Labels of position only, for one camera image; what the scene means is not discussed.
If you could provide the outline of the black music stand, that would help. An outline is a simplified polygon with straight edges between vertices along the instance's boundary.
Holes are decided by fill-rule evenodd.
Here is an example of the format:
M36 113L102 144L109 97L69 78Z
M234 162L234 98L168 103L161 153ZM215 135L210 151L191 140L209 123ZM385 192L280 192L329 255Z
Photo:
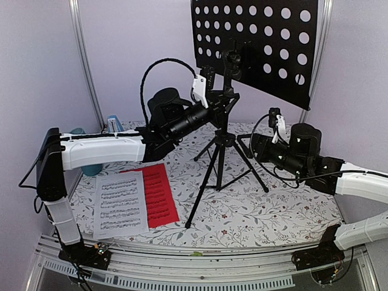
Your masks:
M238 81L309 109L317 1L192 1L191 14L196 65L224 78L220 90ZM226 149L242 149L228 123L216 128L209 146L208 171L221 190Z

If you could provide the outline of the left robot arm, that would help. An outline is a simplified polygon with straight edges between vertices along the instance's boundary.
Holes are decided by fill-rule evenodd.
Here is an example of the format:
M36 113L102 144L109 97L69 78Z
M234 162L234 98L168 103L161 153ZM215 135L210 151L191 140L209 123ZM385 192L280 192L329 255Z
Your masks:
M188 134L207 123L221 129L239 94L225 90L194 90L193 101L167 87L148 101L151 120L144 127L119 133L91 135L47 131L36 165L36 192L52 217L67 254L77 263L90 258L70 208L64 171L110 162L162 160Z

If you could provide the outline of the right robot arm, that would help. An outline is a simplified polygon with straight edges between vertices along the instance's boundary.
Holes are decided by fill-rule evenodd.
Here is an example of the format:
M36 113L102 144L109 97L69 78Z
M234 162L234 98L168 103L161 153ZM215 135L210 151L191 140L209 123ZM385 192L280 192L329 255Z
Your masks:
M329 195L359 196L387 203L387 174L356 166L343 159L320 155L321 131L306 123L291 127L289 142L279 130L273 136L252 132L249 150L258 164L272 163L292 174L293 180ZM350 224L326 228L313 252L318 264L327 264L337 250L387 238L387 212Z

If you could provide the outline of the floral tablecloth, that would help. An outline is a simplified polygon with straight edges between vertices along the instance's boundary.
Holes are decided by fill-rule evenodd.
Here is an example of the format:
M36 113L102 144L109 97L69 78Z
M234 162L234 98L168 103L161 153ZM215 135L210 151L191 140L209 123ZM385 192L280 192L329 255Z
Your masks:
M205 125L185 137L163 160L179 221L129 236L136 243L194 248L285 246L319 241L343 218L334 198L269 175L272 166L248 172L233 148L225 154L220 191L207 189L192 226L185 223L210 163L201 150L214 136Z

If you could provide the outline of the blue metronome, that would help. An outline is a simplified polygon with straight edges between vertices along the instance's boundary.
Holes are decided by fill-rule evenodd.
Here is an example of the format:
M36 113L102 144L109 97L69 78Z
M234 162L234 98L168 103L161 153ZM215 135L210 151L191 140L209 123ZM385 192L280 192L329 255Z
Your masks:
M110 115L107 118L107 129L109 133L123 132L124 128L116 115Z

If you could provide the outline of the red sheet music paper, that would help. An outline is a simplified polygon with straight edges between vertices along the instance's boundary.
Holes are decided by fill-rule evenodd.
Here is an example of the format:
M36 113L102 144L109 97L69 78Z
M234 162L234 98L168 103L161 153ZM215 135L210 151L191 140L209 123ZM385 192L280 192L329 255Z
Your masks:
M164 164L120 171L126 172L141 172L143 175L149 228L179 221Z

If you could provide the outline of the teal cylindrical cup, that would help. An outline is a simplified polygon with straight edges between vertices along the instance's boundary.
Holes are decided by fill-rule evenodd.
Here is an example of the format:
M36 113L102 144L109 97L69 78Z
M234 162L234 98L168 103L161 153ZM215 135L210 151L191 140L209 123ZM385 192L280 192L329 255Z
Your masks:
M70 134L72 134L72 135L84 135L85 131L83 128L77 127L75 129L73 129L70 132ZM87 160L87 163L81 167L85 176L95 176L101 172L101 170L102 170L101 163L92 164L92 161L94 161L95 158L92 158L92 151L90 149L83 150L82 159Z

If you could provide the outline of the white sheet music paper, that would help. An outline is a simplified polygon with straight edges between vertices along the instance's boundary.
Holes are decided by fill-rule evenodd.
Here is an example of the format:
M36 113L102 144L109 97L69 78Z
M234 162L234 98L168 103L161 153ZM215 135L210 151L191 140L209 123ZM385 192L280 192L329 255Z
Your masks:
M93 238L102 240L139 235L148 231L142 172L98 176Z

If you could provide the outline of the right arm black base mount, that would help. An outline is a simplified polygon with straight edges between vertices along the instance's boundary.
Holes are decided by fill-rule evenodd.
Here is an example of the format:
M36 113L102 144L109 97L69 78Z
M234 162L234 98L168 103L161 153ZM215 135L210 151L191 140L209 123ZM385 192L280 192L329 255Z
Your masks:
M344 252L334 243L339 224L328 227L323 233L317 247L293 252L292 262L297 270L305 270L342 261Z

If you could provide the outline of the right aluminium corner post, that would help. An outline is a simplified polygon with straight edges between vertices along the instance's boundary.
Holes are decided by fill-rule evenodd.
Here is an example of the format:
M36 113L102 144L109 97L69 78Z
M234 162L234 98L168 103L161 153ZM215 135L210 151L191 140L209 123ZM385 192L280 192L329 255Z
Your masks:
M312 111L313 99L314 99L316 87L318 84L319 73L321 70L321 64L324 56L326 43L327 43L327 37L329 34L332 8L333 8L332 0L318 1L315 55L313 60L312 80L311 80L310 89L309 89L310 104L309 104L309 110L303 110L301 112L299 122L307 122L309 113Z

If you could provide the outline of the aluminium corner post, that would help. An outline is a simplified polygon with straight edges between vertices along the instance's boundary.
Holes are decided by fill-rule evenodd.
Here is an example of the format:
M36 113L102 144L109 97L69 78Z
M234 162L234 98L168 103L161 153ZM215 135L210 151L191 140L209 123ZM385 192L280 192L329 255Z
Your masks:
M327 43L327 37L329 34L332 8L333 8L332 0L318 1L315 55L313 60L312 80L311 80L310 89L309 89L310 104L309 104L309 110L303 110L301 112L299 122L307 122L309 113L312 111L313 99L314 99L316 87L318 84L319 73L321 70L321 64L324 56L326 43Z
M92 109L96 116L99 128L103 130L105 128L104 117L102 114L101 106L96 93L95 83L93 80L92 70L89 63L87 54L87 47L84 39L84 33L82 29L81 13L79 9L79 1L69 0L70 17L72 19L73 31L75 34L76 45L81 60L81 67L85 77L87 90L91 99Z

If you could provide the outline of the left aluminium corner post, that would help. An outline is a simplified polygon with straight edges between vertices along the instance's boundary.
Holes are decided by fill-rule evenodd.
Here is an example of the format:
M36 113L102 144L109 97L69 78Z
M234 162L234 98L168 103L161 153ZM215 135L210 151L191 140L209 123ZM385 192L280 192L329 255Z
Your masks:
M72 19L73 31L75 34L76 45L81 60L81 67L85 77L87 90L91 99L92 109L96 116L99 128L103 130L105 128L104 117L102 114L101 106L96 93L95 83L93 80L92 70L89 63L87 54L87 47L84 39L84 33L82 29L81 13L79 9L79 1L69 0L70 17Z

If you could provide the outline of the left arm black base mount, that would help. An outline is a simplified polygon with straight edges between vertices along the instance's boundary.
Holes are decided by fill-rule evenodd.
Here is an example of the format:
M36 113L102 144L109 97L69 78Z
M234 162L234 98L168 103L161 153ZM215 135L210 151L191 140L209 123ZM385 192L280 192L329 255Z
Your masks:
M81 241L68 246L62 243L58 258L76 265L107 270L111 256L112 253L105 244L99 242L94 246L87 246Z

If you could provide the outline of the aluminium front frame rail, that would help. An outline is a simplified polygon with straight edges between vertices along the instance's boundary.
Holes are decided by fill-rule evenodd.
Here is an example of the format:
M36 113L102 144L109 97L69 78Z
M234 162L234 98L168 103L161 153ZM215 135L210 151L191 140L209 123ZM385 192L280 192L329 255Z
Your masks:
M382 290L367 249L331 264L299 270L292 255L310 244L280 247L173 247L111 240L107 270L76 269L59 259L57 237L42 235L27 290Z

